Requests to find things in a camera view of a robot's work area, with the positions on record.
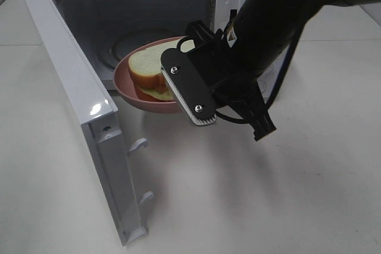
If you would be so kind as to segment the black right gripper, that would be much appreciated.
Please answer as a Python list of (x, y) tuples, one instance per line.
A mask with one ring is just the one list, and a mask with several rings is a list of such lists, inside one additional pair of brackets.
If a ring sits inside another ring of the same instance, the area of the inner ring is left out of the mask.
[(186, 39), (193, 40), (195, 47), (189, 52), (165, 50), (161, 72), (190, 122), (209, 126), (219, 117), (248, 124), (256, 141), (274, 132), (255, 75), (241, 67), (244, 56), (232, 49), (226, 33), (214, 33), (203, 22), (194, 21), (186, 28)]

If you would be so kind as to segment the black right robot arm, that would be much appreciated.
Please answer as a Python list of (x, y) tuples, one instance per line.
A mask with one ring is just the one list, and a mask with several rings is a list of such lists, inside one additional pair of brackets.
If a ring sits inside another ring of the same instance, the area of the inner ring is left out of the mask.
[(194, 48), (170, 48), (161, 71), (177, 103), (196, 126), (221, 118), (248, 124), (254, 139), (275, 131), (276, 99), (307, 22), (323, 6), (351, 7), (380, 0), (245, 0), (216, 32), (203, 22), (186, 28)]

